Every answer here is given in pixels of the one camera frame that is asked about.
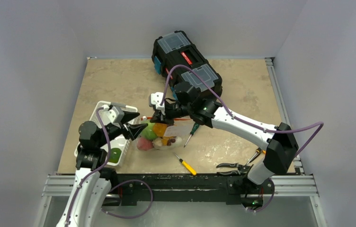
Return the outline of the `pink peach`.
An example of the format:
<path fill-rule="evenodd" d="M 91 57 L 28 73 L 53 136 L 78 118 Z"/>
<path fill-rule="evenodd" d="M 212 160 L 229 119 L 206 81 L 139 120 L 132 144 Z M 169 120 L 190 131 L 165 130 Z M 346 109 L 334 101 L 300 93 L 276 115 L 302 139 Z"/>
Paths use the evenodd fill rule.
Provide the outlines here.
<path fill-rule="evenodd" d="M 139 137 L 137 139 L 136 147 L 141 151 L 148 151 L 154 148 L 152 141 L 144 137 Z"/>

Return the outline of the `clear zip bag orange zipper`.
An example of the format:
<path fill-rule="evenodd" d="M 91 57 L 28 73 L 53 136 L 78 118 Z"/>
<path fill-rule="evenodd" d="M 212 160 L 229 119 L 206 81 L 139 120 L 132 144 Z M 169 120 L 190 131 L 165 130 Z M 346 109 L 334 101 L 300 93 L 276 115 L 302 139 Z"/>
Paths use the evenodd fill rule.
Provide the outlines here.
<path fill-rule="evenodd" d="M 148 124 L 136 139 L 139 151 L 171 150 L 183 147 L 193 122 L 190 119 L 177 118 L 173 124 L 151 122 L 150 117 L 143 116 L 140 123 Z"/>

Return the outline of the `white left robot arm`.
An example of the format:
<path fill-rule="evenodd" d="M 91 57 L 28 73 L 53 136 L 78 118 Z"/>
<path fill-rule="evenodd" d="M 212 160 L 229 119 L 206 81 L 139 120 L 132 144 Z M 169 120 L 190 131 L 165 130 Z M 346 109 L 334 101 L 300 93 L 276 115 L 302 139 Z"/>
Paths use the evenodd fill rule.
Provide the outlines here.
<path fill-rule="evenodd" d="M 85 121 L 79 127 L 76 172 L 72 190 L 57 223 L 59 227 L 92 227 L 108 193 L 118 189 L 116 172 L 106 165 L 111 155 L 111 140 L 136 139 L 147 124 L 131 124 L 139 112 L 116 105 L 95 110 L 97 122 Z"/>

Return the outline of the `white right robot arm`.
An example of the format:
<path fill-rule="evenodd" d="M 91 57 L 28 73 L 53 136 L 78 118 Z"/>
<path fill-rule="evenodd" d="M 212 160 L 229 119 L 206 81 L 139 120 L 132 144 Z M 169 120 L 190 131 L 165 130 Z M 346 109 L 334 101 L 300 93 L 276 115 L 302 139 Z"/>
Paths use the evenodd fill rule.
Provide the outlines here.
<path fill-rule="evenodd" d="M 264 150 L 264 159 L 252 166 L 243 179 L 248 192 L 255 192 L 273 175 L 287 173 L 299 149 L 289 125 L 282 122 L 275 126 L 247 118 L 222 102 L 201 97 L 188 82 L 178 83 L 175 88 L 177 101 L 173 103 L 166 101 L 162 92 L 150 94 L 149 106 L 154 110 L 152 122 L 170 124 L 176 118 L 188 116 L 195 123 L 230 132 Z"/>

